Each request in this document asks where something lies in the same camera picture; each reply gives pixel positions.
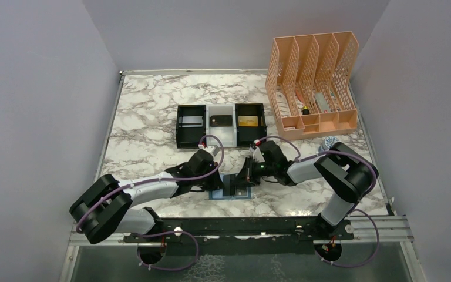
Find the blue card holder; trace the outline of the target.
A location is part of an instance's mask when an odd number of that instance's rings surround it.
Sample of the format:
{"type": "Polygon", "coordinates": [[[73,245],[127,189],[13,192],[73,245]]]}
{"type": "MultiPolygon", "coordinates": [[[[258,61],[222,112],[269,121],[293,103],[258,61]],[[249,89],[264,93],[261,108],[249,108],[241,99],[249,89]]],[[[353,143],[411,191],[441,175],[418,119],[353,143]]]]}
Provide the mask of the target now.
{"type": "Polygon", "coordinates": [[[233,186],[236,174],[221,174],[220,179],[224,184],[223,189],[210,191],[210,200],[247,200],[252,198],[251,187],[233,186]]]}

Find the black credit card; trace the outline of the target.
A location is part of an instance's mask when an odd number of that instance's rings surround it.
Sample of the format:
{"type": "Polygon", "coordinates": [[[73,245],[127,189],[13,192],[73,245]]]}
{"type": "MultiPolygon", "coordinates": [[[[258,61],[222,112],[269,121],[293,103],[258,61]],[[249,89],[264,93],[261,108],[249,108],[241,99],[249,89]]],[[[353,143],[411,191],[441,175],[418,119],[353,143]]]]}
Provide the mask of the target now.
{"type": "Polygon", "coordinates": [[[233,117],[231,115],[212,115],[210,116],[211,127],[232,127],[233,117]]]}
{"type": "Polygon", "coordinates": [[[225,174],[223,176],[223,197],[234,197],[236,187],[234,185],[234,179],[236,174],[225,174]]]}
{"type": "Polygon", "coordinates": [[[235,197],[243,198],[250,196],[250,188],[249,187],[240,187],[235,190],[235,197]]]}

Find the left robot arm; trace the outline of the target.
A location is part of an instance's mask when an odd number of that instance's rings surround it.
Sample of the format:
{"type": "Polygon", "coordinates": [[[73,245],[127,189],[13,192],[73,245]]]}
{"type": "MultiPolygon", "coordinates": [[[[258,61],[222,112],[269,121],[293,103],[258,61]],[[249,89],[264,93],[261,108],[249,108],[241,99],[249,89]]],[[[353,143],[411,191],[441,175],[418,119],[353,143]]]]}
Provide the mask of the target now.
{"type": "Polygon", "coordinates": [[[113,233],[139,233],[154,241],[163,231],[156,212],[133,207],[156,199],[171,199],[198,188],[213,191],[223,188],[214,158],[216,146],[199,149],[188,161],[150,177],[121,184],[111,174],[98,178],[71,205],[69,213],[77,222],[76,232],[84,234],[91,244],[107,239],[113,233]]]}

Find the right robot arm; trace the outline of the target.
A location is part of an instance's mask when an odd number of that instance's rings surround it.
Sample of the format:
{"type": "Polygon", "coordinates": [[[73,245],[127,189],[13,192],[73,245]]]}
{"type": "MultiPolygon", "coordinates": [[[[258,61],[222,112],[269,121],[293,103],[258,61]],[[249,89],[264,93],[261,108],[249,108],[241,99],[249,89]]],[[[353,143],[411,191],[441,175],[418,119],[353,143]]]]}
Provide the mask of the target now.
{"type": "Polygon", "coordinates": [[[252,156],[245,158],[231,186],[258,186],[263,177],[273,177],[283,186],[323,178],[334,193],[317,215],[314,230],[321,238],[330,239],[343,219],[375,187],[378,176],[372,163],[342,142],[316,155],[288,160],[282,149],[268,140],[255,143],[252,156]]]}

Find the white magnetic stripe card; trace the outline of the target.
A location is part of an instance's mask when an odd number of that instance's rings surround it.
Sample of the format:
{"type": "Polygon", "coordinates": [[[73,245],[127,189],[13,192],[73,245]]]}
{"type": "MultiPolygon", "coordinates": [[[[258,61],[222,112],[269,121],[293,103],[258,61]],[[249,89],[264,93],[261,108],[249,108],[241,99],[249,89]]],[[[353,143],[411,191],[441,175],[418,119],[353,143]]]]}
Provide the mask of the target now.
{"type": "Polygon", "coordinates": [[[202,127],[203,117],[202,116],[181,116],[179,117],[180,127],[202,127]]]}

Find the black white card tray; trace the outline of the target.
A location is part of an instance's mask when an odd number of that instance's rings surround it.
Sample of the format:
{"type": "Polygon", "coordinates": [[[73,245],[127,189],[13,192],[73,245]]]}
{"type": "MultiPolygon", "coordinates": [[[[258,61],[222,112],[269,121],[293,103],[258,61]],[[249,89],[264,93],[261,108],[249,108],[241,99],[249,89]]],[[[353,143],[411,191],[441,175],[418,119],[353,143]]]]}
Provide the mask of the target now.
{"type": "Polygon", "coordinates": [[[249,147],[267,135],[264,105],[179,105],[175,129],[177,148],[195,148],[205,135],[214,135],[226,148],[249,147]]]}

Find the gold credit card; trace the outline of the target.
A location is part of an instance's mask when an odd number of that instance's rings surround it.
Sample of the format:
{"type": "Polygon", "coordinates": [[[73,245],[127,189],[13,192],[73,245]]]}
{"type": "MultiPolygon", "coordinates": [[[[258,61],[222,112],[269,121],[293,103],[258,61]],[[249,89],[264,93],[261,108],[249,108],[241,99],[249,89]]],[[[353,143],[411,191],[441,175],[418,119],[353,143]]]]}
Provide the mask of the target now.
{"type": "Polygon", "coordinates": [[[258,116],[238,116],[238,126],[240,127],[257,127],[258,116]]]}

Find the white labelled box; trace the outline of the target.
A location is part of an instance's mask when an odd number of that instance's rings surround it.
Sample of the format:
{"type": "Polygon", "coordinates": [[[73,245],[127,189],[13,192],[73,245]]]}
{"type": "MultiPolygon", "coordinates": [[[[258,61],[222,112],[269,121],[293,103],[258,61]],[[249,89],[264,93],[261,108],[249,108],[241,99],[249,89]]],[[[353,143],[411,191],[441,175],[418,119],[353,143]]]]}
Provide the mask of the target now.
{"type": "Polygon", "coordinates": [[[290,117],[291,116],[291,111],[290,111],[289,104],[287,102],[287,99],[286,99],[284,93],[281,91],[280,88],[276,89],[275,98],[276,98],[276,102],[277,102],[278,111],[280,113],[280,116],[282,118],[290,117]]]}

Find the yellow tipped marker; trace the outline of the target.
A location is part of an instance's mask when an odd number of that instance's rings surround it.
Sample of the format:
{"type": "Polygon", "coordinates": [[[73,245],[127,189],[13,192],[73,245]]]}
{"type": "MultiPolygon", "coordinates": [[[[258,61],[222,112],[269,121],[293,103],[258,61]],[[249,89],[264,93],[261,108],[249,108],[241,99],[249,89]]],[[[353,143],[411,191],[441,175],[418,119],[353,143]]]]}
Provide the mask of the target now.
{"type": "Polygon", "coordinates": [[[310,111],[307,106],[303,106],[301,109],[302,115],[309,115],[310,111]]]}

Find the orange file organizer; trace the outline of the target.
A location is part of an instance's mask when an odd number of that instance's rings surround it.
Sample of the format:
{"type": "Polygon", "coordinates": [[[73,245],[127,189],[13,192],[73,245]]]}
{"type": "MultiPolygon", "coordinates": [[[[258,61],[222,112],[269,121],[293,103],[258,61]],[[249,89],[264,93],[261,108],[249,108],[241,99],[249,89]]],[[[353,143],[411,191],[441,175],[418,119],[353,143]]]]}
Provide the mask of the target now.
{"type": "Polygon", "coordinates": [[[349,81],[359,42],[351,31],[273,39],[265,89],[280,136],[300,140],[356,131],[358,110],[349,81]],[[276,89],[284,93],[291,116],[281,117],[276,89]],[[322,92],[331,112],[321,113],[314,94],[322,92]],[[302,115],[307,106],[310,114],[302,115]]]}

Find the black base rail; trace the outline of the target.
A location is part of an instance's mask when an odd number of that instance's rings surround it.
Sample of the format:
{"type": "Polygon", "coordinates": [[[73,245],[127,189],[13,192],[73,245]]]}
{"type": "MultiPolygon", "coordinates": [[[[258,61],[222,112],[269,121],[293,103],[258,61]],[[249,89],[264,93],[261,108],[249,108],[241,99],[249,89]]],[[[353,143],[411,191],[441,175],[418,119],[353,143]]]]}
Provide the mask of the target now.
{"type": "Polygon", "coordinates": [[[316,244],[353,240],[349,224],[325,231],[315,216],[165,218],[154,237],[131,233],[123,241],[168,256],[313,254],[316,244]]]}

